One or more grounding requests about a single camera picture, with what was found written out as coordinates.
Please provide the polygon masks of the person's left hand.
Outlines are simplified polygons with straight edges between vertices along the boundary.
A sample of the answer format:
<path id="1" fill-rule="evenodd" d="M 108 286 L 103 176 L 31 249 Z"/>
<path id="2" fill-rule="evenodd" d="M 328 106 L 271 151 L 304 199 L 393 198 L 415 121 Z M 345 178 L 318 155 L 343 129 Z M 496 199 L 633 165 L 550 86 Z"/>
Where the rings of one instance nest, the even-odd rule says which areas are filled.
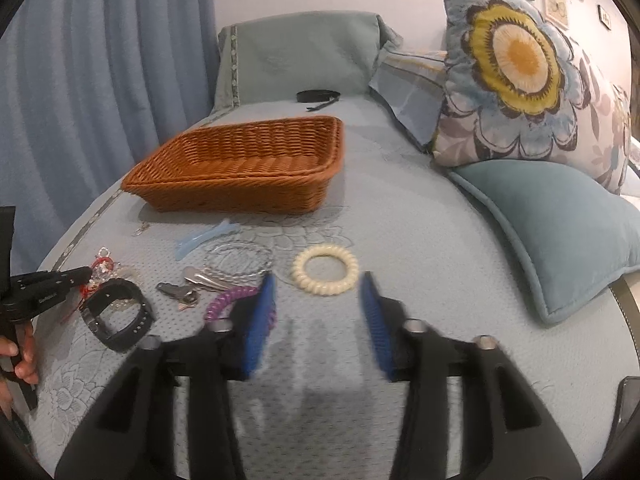
<path id="1" fill-rule="evenodd" d="M 17 326 L 17 341 L 9 340 L 5 336 L 0 338 L 0 353 L 2 358 L 18 356 L 20 362 L 14 365 L 13 371 L 17 378 L 29 385 L 39 382 L 36 340 L 31 322 Z"/>

